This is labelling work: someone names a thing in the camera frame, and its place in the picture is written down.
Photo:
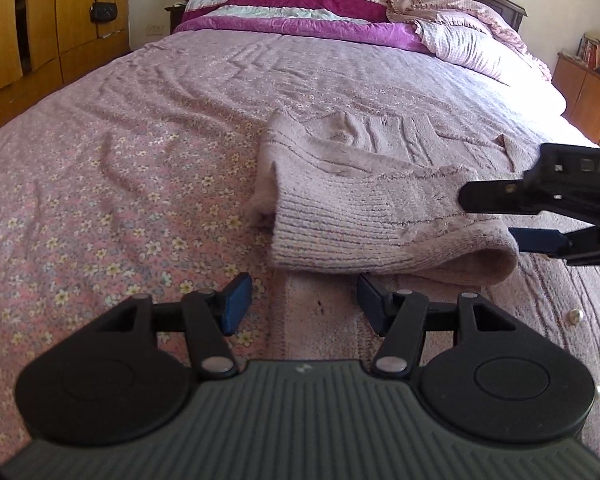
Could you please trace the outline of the wooden side cabinet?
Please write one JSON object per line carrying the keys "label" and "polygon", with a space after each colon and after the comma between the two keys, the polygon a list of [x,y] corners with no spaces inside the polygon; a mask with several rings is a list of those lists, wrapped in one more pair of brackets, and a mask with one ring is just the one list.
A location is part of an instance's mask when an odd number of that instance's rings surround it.
{"label": "wooden side cabinet", "polygon": [[600,146],[600,74],[560,54],[552,83],[567,102],[562,116]]}

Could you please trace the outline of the magenta striped quilt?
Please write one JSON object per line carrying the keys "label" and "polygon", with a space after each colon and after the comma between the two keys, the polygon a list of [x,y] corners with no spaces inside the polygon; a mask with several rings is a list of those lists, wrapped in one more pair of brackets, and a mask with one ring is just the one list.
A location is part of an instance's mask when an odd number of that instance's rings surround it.
{"label": "magenta striped quilt", "polygon": [[215,29],[333,39],[426,53],[390,0],[188,0],[177,32]]}

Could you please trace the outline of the wooden wardrobe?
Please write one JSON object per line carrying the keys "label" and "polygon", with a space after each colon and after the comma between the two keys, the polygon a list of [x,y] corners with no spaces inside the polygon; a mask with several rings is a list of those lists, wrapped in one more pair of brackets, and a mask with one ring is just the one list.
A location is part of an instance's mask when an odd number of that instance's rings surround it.
{"label": "wooden wardrobe", "polygon": [[[94,2],[118,17],[90,20]],[[0,0],[0,128],[49,94],[130,50],[129,0]]]}

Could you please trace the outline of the pink cable knit cardigan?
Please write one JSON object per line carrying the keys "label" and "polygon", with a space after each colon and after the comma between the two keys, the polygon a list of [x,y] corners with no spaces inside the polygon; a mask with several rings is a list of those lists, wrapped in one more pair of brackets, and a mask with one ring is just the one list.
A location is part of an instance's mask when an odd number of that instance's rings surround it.
{"label": "pink cable knit cardigan", "polygon": [[536,156],[425,115],[273,114],[247,206],[272,235],[268,356],[369,360],[379,341],[355,301],[361,273],[434,301],[478,292],[588,367],[598,397],[582,439],[600,454],[600,268],[521,254],[514,218],[457,203],[463,184],[519,177]]}

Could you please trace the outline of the books on cabinet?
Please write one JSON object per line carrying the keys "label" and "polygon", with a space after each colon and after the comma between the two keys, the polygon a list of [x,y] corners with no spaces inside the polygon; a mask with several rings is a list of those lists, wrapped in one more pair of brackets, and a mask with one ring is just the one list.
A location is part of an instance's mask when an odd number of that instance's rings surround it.
{"label": "books on cabinet", "polygon": [[590,70],[600,66],[600,40],[590,34],[584,34],[579,42],[576,58]]}

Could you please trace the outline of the dark wooden nightstand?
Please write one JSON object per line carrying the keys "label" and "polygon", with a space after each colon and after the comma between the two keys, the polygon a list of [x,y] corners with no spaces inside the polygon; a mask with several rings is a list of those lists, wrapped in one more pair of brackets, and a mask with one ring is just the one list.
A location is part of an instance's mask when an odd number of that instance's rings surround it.
{"label": "dark wooden nightstand", "polygon": [[169,15],[170,33],[173,34],[174,30],[181,24],[184,12],[186,9],[185,3],[174,3],[172,6],[166,6],[164,10]]}

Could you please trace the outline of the pink floral bed sheet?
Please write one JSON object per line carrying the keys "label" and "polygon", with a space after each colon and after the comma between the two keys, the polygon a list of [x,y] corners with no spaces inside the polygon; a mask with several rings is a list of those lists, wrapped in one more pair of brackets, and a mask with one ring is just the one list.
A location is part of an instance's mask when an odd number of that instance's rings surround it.
{"label": "pink floral bed sheet", "polygon": [[385,117],[398,140],[370,132],[364,148],[502,178],[543,142],[583,142],[563,109],[525,73],[502,84],[413,51],[227,30],[148,44],[29,108],[0,129],[0,463],[28,443],[20,370],[138,292],[175,301],[247,272],[238,359],[373,356],[353,278],[272,268],[246,219],[276,110]]}

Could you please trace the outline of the pink checkered pillow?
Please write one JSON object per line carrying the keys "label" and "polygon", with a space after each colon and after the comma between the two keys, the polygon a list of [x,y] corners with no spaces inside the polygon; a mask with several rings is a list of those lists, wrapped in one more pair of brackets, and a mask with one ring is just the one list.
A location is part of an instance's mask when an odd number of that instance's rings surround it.
{"label": "pink checkered pillow", "polygon": [[388,0],[387,18],[410,23],[440,60],[508,86],[549,82],[550,70],[528,50],[512,26],[475,0]]}

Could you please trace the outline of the small black hanging purse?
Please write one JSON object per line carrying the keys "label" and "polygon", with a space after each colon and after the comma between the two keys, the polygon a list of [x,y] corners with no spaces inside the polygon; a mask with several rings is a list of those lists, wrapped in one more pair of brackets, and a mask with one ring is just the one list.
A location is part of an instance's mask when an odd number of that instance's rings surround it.
{"label": "small black hanging purse", "polygon": [[106,24],[118,17],[118,6],[115,2],[94,2],[90,9],[90,20],[95,24]]}

